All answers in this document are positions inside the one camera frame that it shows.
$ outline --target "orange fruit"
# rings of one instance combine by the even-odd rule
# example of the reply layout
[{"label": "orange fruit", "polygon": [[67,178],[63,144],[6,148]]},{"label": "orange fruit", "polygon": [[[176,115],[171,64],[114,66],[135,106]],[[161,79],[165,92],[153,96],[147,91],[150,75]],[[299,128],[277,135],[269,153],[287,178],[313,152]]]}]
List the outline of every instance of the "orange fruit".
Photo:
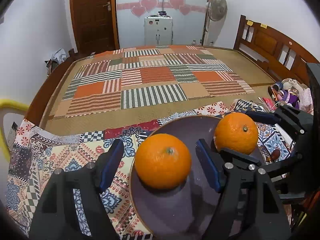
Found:
[{"label": "orange fruit", "polygon": [[257,145],[258,129],[246,114],[231,113],[220,120],[213,139],[218,152],[226,147],[249,155]]},{"label": "orange fruit", "polygon": [[171,189],[182,183],[191,169],[187,146],[170,134],[150,136],[139,146],[134,167],[139,178],[156,189]]}]

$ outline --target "plate rim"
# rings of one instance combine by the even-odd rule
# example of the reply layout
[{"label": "plate rim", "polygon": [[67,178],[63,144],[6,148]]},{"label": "plate rim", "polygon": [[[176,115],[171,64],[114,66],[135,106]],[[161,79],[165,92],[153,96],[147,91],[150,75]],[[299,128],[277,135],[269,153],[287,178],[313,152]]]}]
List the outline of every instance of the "plate rim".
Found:
[{"label": "plate rim", "polygon": [[[204,115],[204,114],[201,114],[201,115],[200,115],[200,114],[199,114],[199,115],[187,115],[187,116],[179,117],[179,118],[177,118],[177,119],[173,119],[173,120],[165,123],[164,125],[159,126],[156,130],[154,130],[154,131],[148,136],[148,138],[149,138],[150,136],[152,136],[155,132],[157,132],[160,128],[164,127],[165,125],[168,125],[169,123],[174,122],[174,121],[176,121],[176,120],[178,120],[178,119],[190,118],[190,117],[210,117],[210,118],[222,119],[222,118],[220,118],[220,117],[216,117],[216,116],[212,116],[212,115]],[[134,165],[134,160],[135,160],[135,157],[133,157],[133,161],[132,161],[132,163],[131,163],[130,172],[129,172],[129,197],[130,197],[130,199],[131,199],[131,203],[132,203],[133,210],[135,211],[135,213],[136,213],[138,219],[141,221],[142,225],[143,225],[151,234],[154,234],[153,231],[145,224],[145,222],[143,221],[143,219],[142,219],[141,216],[139,215],[139,213],[138,213],[138,211],[137,211],[137,208],[136,208],[136,205],[135,205],[135,203],[134,203],[134,200],[133,200],[133,198],[132,198],[132,190],[131,190],[131,185],[132,185],[132,183],[131,183],[131,178],[132,178],[132,169],[133,169],[133,165]]]}]

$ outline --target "purple plate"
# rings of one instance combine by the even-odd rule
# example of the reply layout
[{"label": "purple plate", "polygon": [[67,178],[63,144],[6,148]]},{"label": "purple plate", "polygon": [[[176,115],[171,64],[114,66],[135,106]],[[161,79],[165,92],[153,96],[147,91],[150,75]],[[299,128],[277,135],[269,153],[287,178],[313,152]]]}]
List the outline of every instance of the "purple plate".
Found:
[{"label": "purple plate", "polygon": [[[203,138],[210,145],[219,120],[214,116],[186,116],[168,122],[152,133],[174,135],[188,147],[192,166],[184,185],[167,192],[150,191],[141,183],[132,164],[129,181],[132,203],[145,227],[155,236],[200,239],[208,227],[220,194],[210,188],[196,156],[195,144]],[[251,156],[264,163],[258,147]]]}]

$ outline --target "metal screw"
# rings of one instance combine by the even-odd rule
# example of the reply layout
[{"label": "metal screw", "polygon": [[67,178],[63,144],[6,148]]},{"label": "metal screw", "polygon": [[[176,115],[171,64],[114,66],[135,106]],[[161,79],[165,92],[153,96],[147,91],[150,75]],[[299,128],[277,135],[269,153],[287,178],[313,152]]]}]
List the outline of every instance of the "metal screw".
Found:
[{"label": "metal screw", "polygon": [[95,166],[95,164],[93,162],[89,162],[89,163],[86,164],[86,167],[88,169],[92,169],[92,168],[94,168],[94,166]]},{"label": "metal screw", "polygon": [[54,170],[54,173],[55,173],[55,174],[60,174],[61,172],[63,172],[63,169],[62,169],[62,168],[56,168],[56,169]]},{"label": "metal screw", "polygon": [[263,169],[263,168],[259,168],[259,169],[258,169],[258,172],[259,172],[261,175],[266,174],[266,170]]},{"label": "metal screw", "polygon": [[225,163],[224,166],[225,166],[227,169],[232,169],[232,168],[233,168],[233,164],[232,164],[232,163]]},{"label": "metal screw", "polygon": [[250,164],[250,165],[248,166],[248,169],[249,169],[250,171],[254,171],[255,168],[256,168],[256,165],[254,165],[254,164]]}]

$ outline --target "pink heart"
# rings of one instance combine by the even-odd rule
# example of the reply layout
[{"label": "pink heart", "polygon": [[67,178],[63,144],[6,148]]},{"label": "pink heart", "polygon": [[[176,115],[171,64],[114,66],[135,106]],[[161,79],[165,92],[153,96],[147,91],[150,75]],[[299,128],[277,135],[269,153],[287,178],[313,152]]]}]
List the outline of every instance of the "pink heart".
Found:
[{"label": "pink heart", "polygon": [[159,3],[159,0],[140,0],[140,5],[146,7],[151,12]]},{"label": "pink heart", "polygon": [[180,7],[179,7],[179,11],[180,11],[183,15],[187,15],[187,14],[191,11],[191,6],[190,6],[190,5],[180,6]]},{"label": "pink heart", "polygon": [[147,11],[146,7],[142,5],[140,6],[134,5],[131,8],[131,12],[138,18],[140,18],[140,16],[143,15],[146,11]]},{"label": "pink heart", "polygon": [[185,0],[168,0],[173,9],[178,10],[180,6],[185,4]]}]

